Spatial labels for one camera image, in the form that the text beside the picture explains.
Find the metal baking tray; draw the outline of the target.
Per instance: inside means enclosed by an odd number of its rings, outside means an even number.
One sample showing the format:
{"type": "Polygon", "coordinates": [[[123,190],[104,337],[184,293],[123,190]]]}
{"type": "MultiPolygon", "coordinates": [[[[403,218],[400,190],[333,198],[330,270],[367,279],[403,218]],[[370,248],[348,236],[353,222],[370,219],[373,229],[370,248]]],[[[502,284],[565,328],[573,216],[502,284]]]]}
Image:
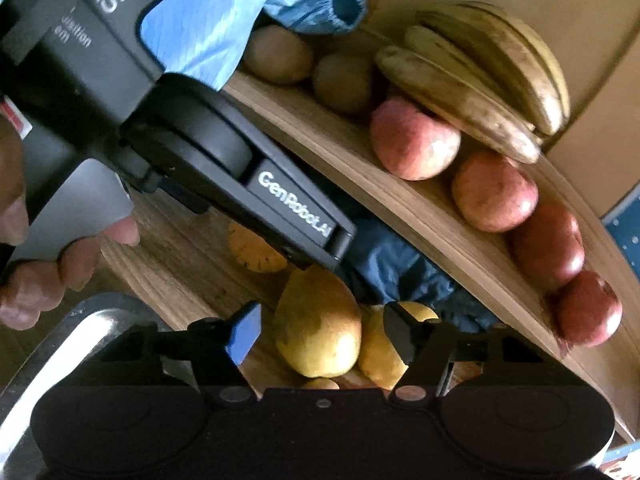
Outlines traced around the metal baking tray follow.
{"type": "Polygon", "coordinates": [[[118,292],[73,308],[1,393],[5,479],[194,479],[198,398],[180,339],[118,292]]]}

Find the brown kiwi on shelf left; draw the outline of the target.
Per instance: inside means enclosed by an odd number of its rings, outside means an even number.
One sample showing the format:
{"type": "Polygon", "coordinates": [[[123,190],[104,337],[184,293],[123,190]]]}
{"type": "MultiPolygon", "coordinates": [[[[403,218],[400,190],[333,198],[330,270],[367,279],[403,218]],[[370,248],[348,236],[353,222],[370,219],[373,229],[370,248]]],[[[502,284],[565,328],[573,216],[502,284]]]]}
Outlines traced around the brown kiwi on shelf left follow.
{"type": "Polygon", "coordinates": [[[250,34],[243,63],[255,76],[272,84],[296,84],[314,68],[314,50],[308,42],[278,25],[250,34]]]}

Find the blue star-patterned fabric wardrobe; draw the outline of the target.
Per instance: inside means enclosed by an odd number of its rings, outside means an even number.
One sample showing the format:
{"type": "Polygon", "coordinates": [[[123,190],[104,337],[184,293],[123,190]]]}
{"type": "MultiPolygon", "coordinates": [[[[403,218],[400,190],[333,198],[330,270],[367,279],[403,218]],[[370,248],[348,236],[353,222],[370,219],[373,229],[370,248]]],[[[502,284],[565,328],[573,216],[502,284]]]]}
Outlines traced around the blue star-patterned fabric wardrobe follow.
{"type": "Polygon", "coordinates": [[[640,202],[639,190],[629,193],[602,219],[631,270],[639,277],[640,202]]]}

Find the dark blue crumpled cloth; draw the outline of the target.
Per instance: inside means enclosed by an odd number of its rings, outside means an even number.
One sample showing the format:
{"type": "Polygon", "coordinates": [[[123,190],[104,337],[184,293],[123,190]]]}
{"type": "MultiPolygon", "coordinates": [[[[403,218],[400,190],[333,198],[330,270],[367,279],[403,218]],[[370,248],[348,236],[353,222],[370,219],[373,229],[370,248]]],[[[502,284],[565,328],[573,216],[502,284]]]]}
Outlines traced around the dark blue crumpled cloth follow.
{"type": "Polygon", "coordinates": [[[403,237],[375,218],[356,222],[357,235],[337,274],[360,304],[413,301],[465,333],[483,333],[499,319],[403,237]]]}

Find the pale red apple leftmost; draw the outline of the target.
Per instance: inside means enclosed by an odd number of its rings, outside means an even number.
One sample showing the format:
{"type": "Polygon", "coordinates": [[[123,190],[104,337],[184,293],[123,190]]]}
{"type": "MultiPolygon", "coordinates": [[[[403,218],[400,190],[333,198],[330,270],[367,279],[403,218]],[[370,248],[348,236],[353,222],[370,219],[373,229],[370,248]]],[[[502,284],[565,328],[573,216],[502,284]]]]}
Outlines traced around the pale red apple leftmost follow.
{"type": "Polygon", "coordinates": [[[436,177],[454,161],[461,145],[457,128],[400,96],[387,99],[371,114],[369,132],[382,166],[407,181],[436,177]]]}

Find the small orange mandarin front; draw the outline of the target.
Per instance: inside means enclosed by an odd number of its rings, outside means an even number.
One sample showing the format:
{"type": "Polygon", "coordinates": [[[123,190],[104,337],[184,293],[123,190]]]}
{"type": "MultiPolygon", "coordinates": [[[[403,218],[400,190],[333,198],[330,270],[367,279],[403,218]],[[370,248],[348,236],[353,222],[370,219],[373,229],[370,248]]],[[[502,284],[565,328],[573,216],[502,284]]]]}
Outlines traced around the small orange mandarin front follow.
{"type": "Polygon", "coordinates": [[[341,387],[337,382],[334,382],[333,379],[318,377],[314,379],[309,379],[300,386],[302,389],[308,390],[340,390],[341,387]]]}

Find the large yellow lemon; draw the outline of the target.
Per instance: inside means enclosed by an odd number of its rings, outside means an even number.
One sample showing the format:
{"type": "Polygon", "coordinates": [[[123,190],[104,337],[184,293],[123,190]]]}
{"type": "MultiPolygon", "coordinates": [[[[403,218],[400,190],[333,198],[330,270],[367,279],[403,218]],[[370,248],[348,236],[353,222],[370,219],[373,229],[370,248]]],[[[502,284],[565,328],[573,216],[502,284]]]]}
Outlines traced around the large yellow lemon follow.
{"type": "Polygon", "coordinates": [[[392,390],[408,366],[401,359],[384,330],[384,306],[370,307],[370,315],[362,324],[358,366],[375,385],[392,390]]]}

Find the yellow-green pear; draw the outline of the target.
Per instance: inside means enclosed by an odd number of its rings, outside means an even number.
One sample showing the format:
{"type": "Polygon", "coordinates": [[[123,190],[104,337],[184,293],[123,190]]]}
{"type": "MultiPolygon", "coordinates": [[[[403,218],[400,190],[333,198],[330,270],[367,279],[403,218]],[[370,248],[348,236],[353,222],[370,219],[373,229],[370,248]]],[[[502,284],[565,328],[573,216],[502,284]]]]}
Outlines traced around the yellow-green pear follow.
{"type": "Polygon", "coordinates": [[[307,378],[342,376],[358,359],[361,311],[345,283],[322,266],[291,274],[272,326],[282,358],[307,378]]]}

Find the wooden panel board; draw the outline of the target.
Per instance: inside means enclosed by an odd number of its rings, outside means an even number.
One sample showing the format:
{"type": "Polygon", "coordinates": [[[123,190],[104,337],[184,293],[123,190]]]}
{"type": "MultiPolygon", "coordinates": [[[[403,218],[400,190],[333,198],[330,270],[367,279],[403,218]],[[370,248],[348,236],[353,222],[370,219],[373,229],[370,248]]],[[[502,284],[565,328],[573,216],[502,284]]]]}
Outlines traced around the wooden panel board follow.
{"type": "Polygon", "coordinates": [[[639,0],[369,0],[369,25],[396,38],[428,4],[480,1],[533,27],[559,60],[573,123],[548,156],[599,215],[639,181],[639,0]]]}

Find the red apple rightmost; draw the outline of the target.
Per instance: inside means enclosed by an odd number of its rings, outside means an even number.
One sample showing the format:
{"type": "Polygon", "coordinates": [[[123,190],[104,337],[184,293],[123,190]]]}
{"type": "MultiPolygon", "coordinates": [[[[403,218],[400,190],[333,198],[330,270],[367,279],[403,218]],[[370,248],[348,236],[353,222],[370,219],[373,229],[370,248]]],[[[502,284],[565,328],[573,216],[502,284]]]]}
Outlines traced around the red apple rightmost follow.
{"type": "Polygon", "coordinates": [[[547,298],[556,336],[568,348],[597,347],[620,326],[623,304],[597,272],[582,270],[547,298]]]}

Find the brown kiwi on shelf right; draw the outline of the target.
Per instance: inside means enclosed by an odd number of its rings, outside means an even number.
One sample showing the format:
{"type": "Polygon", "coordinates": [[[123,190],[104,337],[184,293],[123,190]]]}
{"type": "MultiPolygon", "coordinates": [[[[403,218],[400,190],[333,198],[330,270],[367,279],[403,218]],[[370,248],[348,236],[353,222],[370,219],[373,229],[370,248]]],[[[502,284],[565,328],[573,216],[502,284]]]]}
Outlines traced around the brown kiwi on shelf right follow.
{"type": "Polygon", "coordinates": [[[372,63],[367,58],[334,52],[324,56],[312,76],[314,93],[336,112],[358,114],[372,98],[372,63]]]}

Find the spotted orange-yellow round fruit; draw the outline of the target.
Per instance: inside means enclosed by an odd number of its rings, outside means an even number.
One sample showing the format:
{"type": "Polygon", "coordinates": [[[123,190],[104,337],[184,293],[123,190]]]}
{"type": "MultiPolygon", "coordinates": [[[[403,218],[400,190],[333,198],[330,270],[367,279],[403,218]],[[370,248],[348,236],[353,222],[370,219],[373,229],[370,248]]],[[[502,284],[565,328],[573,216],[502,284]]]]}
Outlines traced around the spotted orange-yellow round fruit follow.
{"type": "Polygon", "coordinates": [[[288,260],[280,252],[238,222],[231,221],[228,226],[228,245],[236,262],[249,271],[271,274],[288,266],[288,260]]]}

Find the wooden desk shelf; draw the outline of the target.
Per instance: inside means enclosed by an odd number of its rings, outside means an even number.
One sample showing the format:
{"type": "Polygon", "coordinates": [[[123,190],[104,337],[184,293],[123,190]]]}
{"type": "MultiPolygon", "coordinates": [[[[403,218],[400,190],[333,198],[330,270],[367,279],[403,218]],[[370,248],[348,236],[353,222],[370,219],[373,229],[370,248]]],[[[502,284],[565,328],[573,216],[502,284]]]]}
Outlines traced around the wooden desk shelf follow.
{"type": "MultiPolygon", "coordinates": [[[[261,128],[340,186],[415,248],[450,274],[495,315],[552,356],[559,353],[540,295],[518,272],[497,235],[477,231],[458,214],[448,188],[436,179],[406,182],[386,172],[366,130],[346,122],[293,88],[270,86],[243,73],[224,86],[261,128]]],[[[586,202],[547,159],[530,172],[545,196],[574,212],[586,266],[598,272],[624,305],[614,336],[596,348],[576,348],[563,363],[611,402],[616,429],[639,437],[639,283],[617,245],[586,202]]]]}

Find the brown kiwi on shelf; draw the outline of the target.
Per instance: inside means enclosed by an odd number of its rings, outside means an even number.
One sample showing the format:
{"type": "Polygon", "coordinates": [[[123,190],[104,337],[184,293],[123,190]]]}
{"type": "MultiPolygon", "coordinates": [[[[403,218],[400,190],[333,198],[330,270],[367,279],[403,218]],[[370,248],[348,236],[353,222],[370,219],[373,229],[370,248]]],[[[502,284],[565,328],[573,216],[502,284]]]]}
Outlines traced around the brown kiwi on shelf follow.
{"type": "Polygon", "coordinates": [[[278,25],[250,34],[243,63],[255,76],[272,84],[296,84],[314,68],[314,50],[308,42],[278,25]]]}
{"type": "Polygon", "coordinates": [[[336,112],[358,114],[372,98],[372,63],[367,58],[334,52],[324,56],[312,76],[314,93],[336,112]]]}

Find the bunch of ripe bananas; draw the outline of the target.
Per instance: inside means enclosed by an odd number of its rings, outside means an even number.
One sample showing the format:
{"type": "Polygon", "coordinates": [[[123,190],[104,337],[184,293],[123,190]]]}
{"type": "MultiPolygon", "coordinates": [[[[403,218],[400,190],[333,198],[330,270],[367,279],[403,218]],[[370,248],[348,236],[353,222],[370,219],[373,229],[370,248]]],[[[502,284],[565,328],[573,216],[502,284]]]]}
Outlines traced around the bunch of ripe bananas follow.
{"type": "Polygon", "coordinates": [[[560,62],[533,27],[484,2],[432,4],[375,53],[401,91],[488,148],[533,165],[570,120],[560,62]]]}

